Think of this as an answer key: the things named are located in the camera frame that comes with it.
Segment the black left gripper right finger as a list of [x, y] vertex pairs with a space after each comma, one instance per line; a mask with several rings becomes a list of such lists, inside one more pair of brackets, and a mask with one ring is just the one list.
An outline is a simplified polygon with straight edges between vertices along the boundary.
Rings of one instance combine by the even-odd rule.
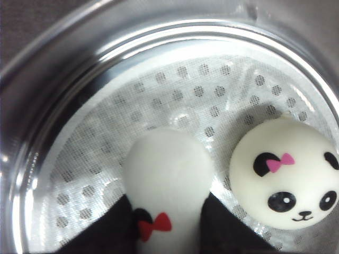
[[275, 253], [275, 249], [209, 194], [200, 218], [200, 253]]

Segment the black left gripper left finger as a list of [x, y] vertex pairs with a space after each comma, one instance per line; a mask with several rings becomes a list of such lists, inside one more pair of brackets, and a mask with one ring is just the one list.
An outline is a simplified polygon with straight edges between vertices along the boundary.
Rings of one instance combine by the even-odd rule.
[[59, 249], [60, 253], [136, 253], [133, 211], [123, 195], [102, 217]]

